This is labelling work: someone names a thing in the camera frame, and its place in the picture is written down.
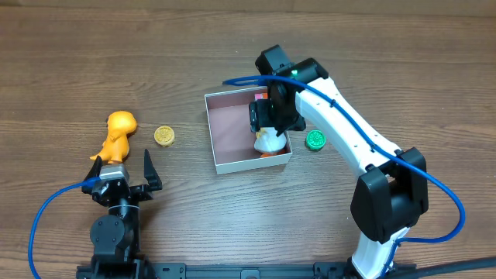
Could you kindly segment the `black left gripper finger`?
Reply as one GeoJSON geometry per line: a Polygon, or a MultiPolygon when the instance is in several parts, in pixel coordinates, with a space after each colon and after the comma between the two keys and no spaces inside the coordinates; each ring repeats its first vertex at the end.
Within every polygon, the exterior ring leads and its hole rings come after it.
{"type": "Polygon", "coordinates": [[[151,160],[150,152],[148,149],[144,150],[143,157],[143,175],[147,180],[150,191],[159,191],[163,188],[163,183],[158,175],[153,162],[151,160]]]}
{"type": "Polygon", "coordinates": [[[86,176],[86,180],[90,181],[90,180],[94,180],[96,178],[99,178],[102,166],[103,166],[103,161],[102,161],[100,156],[97,156],[90,171],[88,172],[88,174],[86,176]]]}

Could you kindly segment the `colourful puzzle cube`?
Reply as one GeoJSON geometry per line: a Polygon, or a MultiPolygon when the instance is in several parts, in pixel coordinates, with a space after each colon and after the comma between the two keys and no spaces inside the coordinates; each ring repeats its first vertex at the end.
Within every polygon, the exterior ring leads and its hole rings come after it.
{"type": "Polygon", "coordinates": [[[265,100],[268,99],[268,94],[267,93],[257,93],[254,95],[254,99],[257,100],[265,100]]]}

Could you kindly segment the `white and yellow duck toy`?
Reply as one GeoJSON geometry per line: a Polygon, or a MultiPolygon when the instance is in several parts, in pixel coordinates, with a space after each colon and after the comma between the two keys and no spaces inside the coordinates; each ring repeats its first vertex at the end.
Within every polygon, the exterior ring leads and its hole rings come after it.
{"type": "Polygon", "coordinates": [[[254,149],[264,156],[273,156],[285,152],[287,138],[284,134],[278,135],[273,127],[261,128],[256,132],[254,149]]]}

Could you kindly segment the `white box pink inside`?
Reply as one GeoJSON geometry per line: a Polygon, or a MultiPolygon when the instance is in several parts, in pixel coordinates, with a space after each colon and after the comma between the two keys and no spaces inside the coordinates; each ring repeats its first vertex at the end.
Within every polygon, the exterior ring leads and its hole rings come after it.
{"type": "Polygon", "coordinates": [[[250,130],[249,104],[264,87],[221,91],[205,95],[212,153],[217,174],[249,171],[257,168],[285,165],[292,155],[291,142],[283,152],[263,157],[254,149],[256,134],[250,130]]]}

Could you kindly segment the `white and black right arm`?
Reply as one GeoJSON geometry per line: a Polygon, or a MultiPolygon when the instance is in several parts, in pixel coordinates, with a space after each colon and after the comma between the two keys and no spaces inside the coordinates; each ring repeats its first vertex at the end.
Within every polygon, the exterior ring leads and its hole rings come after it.
{"type": "Polygon", "coordinates": [[[414,147],[402,150],[370,126],[339,93],[328,72],[313,58],[295,64],[275,45],[261,52],[255,65],[267,98],[251,102],[250,128],[261,140],[269,129],[277,135],[302,131],[311,121],[338,150],[356,177],[350,205],[361,231],[351,257],[357,276],[378,278],[392,266],[394,241],[405,236],[429,208],[427,180],[405,167],[426,169],[414,147]]]}

